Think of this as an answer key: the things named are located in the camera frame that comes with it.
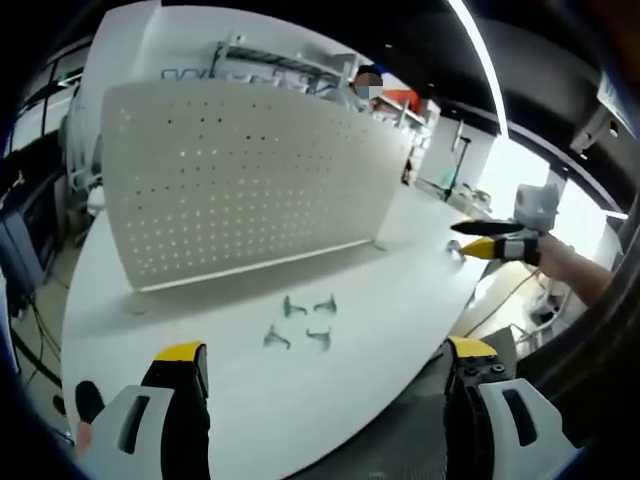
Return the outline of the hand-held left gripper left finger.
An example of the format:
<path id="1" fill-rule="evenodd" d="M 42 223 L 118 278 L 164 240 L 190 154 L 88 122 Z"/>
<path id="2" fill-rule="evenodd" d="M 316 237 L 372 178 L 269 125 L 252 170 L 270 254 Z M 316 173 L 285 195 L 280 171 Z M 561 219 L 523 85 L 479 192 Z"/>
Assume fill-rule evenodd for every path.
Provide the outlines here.
<path id="1" fill-rule="evenodd" d="M 89 479 L 209 479 L 207 347 L 158 353 L 141 382 L 111 401 L 97 385 L 75 388 L 79 467 Z"/>

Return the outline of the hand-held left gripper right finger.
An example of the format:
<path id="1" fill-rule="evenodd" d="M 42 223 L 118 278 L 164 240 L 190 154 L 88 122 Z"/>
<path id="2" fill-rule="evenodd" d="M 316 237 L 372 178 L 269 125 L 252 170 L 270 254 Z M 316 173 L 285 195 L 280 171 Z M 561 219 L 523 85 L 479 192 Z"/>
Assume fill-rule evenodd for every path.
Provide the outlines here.
<path id="1" fill-rule="evenodd" d="M 581 454 L 559 410 L 488 343 L 450 336 L 444 430 L 448 479 L 560 479 Z"/>

